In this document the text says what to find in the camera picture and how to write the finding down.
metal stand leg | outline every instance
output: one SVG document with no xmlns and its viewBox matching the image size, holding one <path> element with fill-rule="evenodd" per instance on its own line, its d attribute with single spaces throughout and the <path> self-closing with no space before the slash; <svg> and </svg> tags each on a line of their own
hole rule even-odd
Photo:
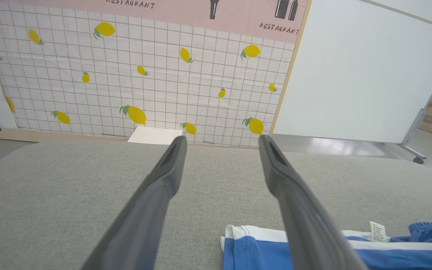
<svg viewBox="0 0 432 270">
<path fill-rule="evenodd" d="M 412 149 L 411 147 L 408 147 L 408 142 L 413 137 L 414 132 L 416 131 L 416 129 L 420 125 L 426 112 L 427 112 L 426 109 L 420 110 L 420 112 L 418 113 L 418 116 L 416 117 L 416 119 L 413 122 L 413 125 L 411 125 L 411 128 L 409 128 L 408 134 L 406 134 L 406 136 L 404 137 L 403 142 L 400 144 L 397 144 L 399 147 L 403 148 L 407 152 L 410 152 L 411 154 L 415 155 L 416 157 L 413 159 L 413 161 L 417 164 L 424 164 L 426 156 L 421 154 L 420 152 L 417 152 L 416 150 Z"/>
</svg>

clothing label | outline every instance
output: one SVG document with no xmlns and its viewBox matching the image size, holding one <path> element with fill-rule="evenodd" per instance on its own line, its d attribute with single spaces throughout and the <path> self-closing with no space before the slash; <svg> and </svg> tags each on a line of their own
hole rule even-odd
<svg viewBox="0 0 432 270">
<path fill-rule="evenodd" d="M 381 224 L 370 221 L 371 224 L 371 241 L 374 242 L 385 242 L 386 241 L 386 230 Z"/>
</svg>

bottle illustration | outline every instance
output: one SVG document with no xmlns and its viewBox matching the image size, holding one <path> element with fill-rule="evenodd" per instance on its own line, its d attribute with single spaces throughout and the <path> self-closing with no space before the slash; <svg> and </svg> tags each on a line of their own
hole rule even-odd
<svg viewBox="0 0 432 270">
<path fill-rule="evenodd" d="M 291 4 L 291 9 L 289 10 L 289 18 L 288 20 L 294 21 L 294 17 L 296 15 L 296 10 L 298 9 L 298 0 L 294 0 L 293 4 Z"/>
<path fill-rule="evenodd" d="M 285 19 L 286 11 L 288 10 L 288 5 L 290 4 L 290 0 L 278 0 L 276 5 L 276 12 L 274 16 L 276 18 Z"/>
<path fill-rule="evenodd" d="M 216 17 L 216 7 L 218 7 L 219 0 L 210 0 L 211 1 L 211 12 L 209 13 L 209 18 L 214 20 Z"/>
</svg>

folded clothing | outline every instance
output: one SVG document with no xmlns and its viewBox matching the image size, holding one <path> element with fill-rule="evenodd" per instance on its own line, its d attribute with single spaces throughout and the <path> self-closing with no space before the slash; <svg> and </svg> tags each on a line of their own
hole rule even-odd
<svg viewBox="0 0 432 270">
<path fill-rule="evenodd" d="M 409 232 L 376 242 L 370 232 L 342 231 L 370 269 L 432 269 L 432 222 L 413 223 Z M 224 270 L 293 270 L 284 231 L 228 225 L 220 243 Z"/>
</svg>

gray couch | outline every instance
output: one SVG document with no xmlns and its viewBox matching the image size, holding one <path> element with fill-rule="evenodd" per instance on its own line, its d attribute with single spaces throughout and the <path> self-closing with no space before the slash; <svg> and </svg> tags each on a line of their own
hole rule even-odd
<svg viewBox="0 0 432 270">
<path fill-rule="evenodd" d="M 78 269 L 165 145 L 58 141 L 0 160 L 0 269 Z M 338 228 L 389 236 L 432 221 L 432 171 L 375 157 L 285 153 Z M 189 145 L 155 269 L 222 269 L 226 225 L 283 230 L 259 152 Z"/>
</svg>

